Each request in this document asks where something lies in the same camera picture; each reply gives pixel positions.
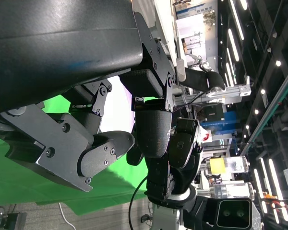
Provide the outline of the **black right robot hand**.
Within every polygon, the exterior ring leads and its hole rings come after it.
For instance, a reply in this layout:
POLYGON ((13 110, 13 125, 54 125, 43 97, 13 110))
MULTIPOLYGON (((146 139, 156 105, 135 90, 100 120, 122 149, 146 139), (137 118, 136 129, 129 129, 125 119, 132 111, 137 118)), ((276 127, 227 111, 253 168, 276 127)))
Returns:
POLYGON ((200 128, 198 120, 178 119, 167 150, 160 158, 144 156, 138 143, 127 152, 129 165, 136 166, 145 160, 148 169, 145 194, 151 202, 165 204, 171 195, 188 192, 203 152, 200 128))

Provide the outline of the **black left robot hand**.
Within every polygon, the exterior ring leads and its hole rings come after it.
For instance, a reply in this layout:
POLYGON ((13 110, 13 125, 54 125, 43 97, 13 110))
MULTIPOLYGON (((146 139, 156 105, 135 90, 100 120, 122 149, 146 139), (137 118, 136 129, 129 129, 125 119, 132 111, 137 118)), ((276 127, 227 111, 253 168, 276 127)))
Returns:
POLYGON ((6 157, 85 192, 137 143, 161 158, 175 70, 130 0, 0 0, 0 139, 6 157), (136 134, 99 133, 108 81, 132 95, 136 134))

